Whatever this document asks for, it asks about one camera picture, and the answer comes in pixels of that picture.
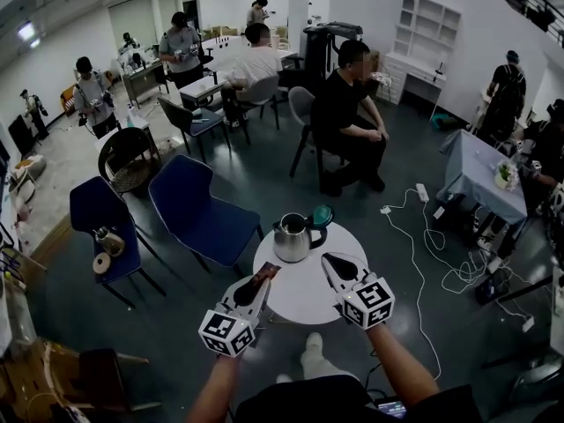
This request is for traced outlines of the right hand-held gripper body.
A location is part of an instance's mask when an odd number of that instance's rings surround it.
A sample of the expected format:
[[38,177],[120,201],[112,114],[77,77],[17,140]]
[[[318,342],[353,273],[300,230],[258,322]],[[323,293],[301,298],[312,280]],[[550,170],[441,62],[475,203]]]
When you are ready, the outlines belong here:
[[349,323],[368,330],[391,317],[395,300],[386,280],[368,273],[338,295],[339,312]]

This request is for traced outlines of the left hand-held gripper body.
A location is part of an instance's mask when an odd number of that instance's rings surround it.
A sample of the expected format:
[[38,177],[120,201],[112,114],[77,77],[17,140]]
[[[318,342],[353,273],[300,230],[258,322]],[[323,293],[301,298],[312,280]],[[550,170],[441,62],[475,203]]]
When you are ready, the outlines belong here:
[[239,306],[223,300],[206,312],[198,335],[206,348],[217,355],[238,358],[256,345],[260,315],[260,304]]

